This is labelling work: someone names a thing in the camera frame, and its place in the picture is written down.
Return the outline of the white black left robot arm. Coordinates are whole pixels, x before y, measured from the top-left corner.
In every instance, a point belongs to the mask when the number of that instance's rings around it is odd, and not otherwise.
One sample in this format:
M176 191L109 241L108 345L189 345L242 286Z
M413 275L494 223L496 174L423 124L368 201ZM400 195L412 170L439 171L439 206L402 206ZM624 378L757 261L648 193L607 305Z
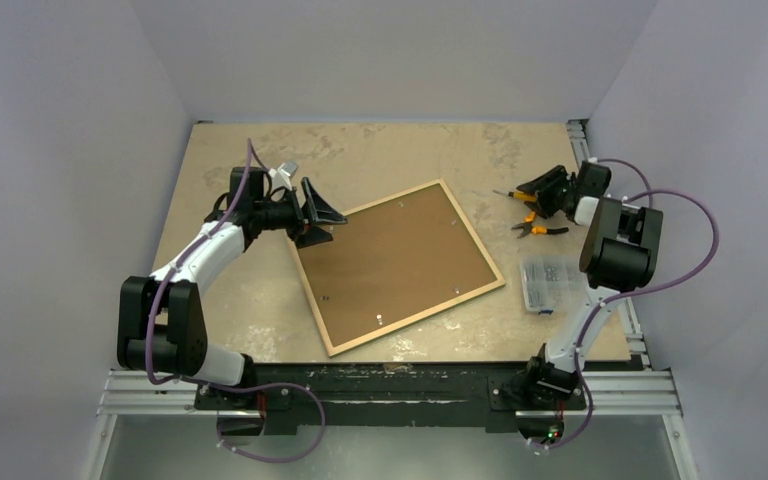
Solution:
M201 296L264 231L283 231L298 248L332 241L348 219L308 178L292 184L295 165L237 167L196 237L147 277L131 276L120 290L117 361L145 371L155 383L183 378L219 385L232 408L257 399L252 359L209 341Z

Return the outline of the yellow handled screwdriver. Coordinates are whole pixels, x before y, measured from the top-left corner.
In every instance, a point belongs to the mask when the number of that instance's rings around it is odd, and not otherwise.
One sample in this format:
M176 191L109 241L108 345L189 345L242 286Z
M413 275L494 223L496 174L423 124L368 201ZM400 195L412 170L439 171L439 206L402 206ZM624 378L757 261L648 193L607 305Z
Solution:
M500 191L500 190L494 190L494 193L497 193L499 195L502 195L504 197L516 199L523 202L536 202L537 198L534 195L529 195L520 191Z

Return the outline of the green wooden picture frame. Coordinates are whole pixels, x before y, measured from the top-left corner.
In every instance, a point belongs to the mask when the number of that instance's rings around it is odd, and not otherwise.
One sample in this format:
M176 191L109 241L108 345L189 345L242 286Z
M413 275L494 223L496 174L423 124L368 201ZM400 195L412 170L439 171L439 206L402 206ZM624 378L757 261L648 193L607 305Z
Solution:
M347 224L331 227L331 242L289 247L330 358L506 283L442 179L356 207L346 216ZM451 226L452 220L458 225ZM329 300L320 301L323 295Z

